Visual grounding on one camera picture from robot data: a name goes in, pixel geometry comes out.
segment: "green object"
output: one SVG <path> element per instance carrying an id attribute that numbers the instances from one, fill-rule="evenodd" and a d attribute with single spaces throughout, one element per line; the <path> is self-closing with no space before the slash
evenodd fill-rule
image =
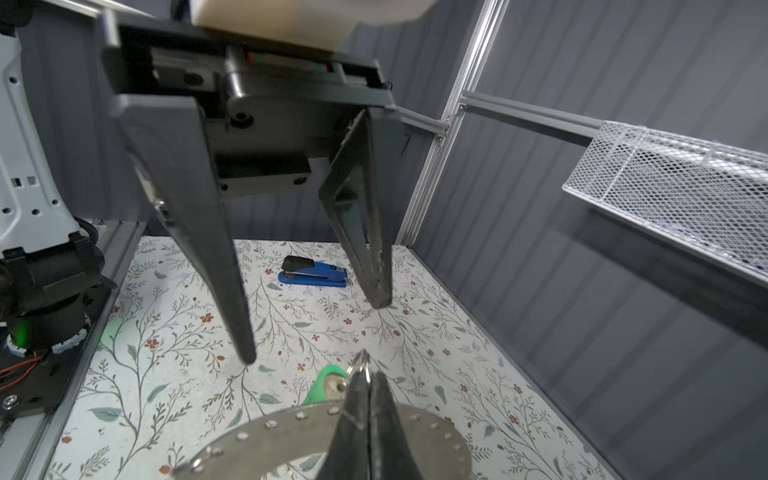
<path id="1" fill-rule="evenodd" d="M 302 405 L 325 403 L 329 400 L 340 400 L 345 391 L 344 389 L 340 389 L 339 385 L 343 385 L 343 387 L 346 388 L 347 379 L 346 371 L 340 366 L 328 365 L 320 370 L 320 374 L 312 384 L 312 388 L 310 388 L 309 392 L 306 394 L 306 398 Z"/>

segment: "gray wall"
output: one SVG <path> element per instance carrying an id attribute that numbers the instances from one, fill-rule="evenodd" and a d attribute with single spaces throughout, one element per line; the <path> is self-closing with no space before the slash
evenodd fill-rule
<path id="1" fill-rule="evenodd" d="M 479 88 L 768 151 L 768 2 L 515 0 Z M 561 191 L 470 114 L 415 251 L 625 478 L 766 478 L 768 291 Z"/>
<path id="2" fill-rule="evenodd" d="M 30 108 L 61 197 L 78 216 L 149 220 L 155 233 L 163 233 L 106 112 L 112 92 L 98 60 L 93 20 L 39 3 L 32 23 L 19 32 L 22 66 Z M 167 17 L 167 0 L 124 3 Z M 465 48 L 465 31 L 474 25 L 475 4 L 442 0 L 419 22 L 362 27 L 343 50 L 378 58 L 399 104 L 439 116 Z M 396 185 L 401 199 L 396 228 L 432 135 L 407 127 L 404 140 L 408 143 Z M 314 161 L 313 171 L 301 193 L 230 201 L 233 236 L 335 241 L 317 200 L 327 162 Z"/>

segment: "metal plate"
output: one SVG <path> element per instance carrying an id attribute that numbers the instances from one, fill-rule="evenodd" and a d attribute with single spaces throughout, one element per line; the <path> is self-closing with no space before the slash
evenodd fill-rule
<path id="1" fill-rule="evenodd" d="M 219 437 L 177 468 L 177 480 L 259 478 L 295 458 L 326 452 L 343 402 L 280 410 Z M 453 425 L 425 410 L 397 405 L 408 445 L 424 480 L 466 480 L 467 442 Z"/>

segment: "red wire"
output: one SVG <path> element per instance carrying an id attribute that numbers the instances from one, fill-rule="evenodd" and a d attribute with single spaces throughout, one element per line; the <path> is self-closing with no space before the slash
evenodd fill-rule
<path id="1" fill-rule="evenodd" d="M 27 365 L 28 363 L 39 362 L 41 359 L 42 357 L 38 356 L 38 354 L 36 353 L 34 359 L 25 360 L 24 362 L 17 363 L 16 365 L 9 366 L 7 369 L 0 370 L 0 375 L 2 375 L 3 373 L 8 373 L 11 370 L 16 370 L 18 367 Z"/>
<path id="2" fill-rule="evenodd" d="M 9 388 L 11 388 L 12 386 L 14 386 L 14 385 L 16 385 L 17 383 L 21 382 L 23 379 L 27 378 L 27 375 L 29 375 L 29 373 L 30 373 L 30 372 L 31 372 L 31 371 L 32 371 L 32 370 L 33 370 L 33 369 L 34 369 L 34 368 L 35 368 L 35 367 L 38 365 L 38 363 L 39 363 L 39 359 L 38 359 L 38 361 L 37 361 L 37 362 L 33 363 L 33 364 L 32 364 L 32 366 L 31 366 L 31 367 L 29 367 L 29 368 L 27 369 L 27 371 L 26 371 L 26 372 L 24 372 L 24 375 L 22 375 L 22 376 L 18 377 L 16 380 L 14 380 L 13 382 L 10 382 L 10 383 L 9 383 L 8 385 L 6 385 L 6 386 L 2 386 L 2 387 L 0 387 L 0 392 L 2 392 L 2 391 L 3 391 L 3 390 L 5 390 L 5 389 L 9 389 Z"/>

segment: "floral tablecloth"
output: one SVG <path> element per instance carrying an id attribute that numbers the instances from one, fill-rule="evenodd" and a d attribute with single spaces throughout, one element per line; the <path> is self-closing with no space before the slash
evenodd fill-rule
<path id="1" fill-rule="evenodd" d="M 610 478 L 513 365 L 404 247 L 394 301 L 277 279 L 288 255 L 349 267 L 337 243 L 236 240 L 258 360 L 237 359 L 207 288 L 177 245 L 145 237 L 56 449 L 49 480 L 168 478 L 237 425 L 303 401 L 328 364 L 366 348 L 398 402 L 455 424 L 476 478 Z M 320 455 L 267 478 L 312 478 Z"/>

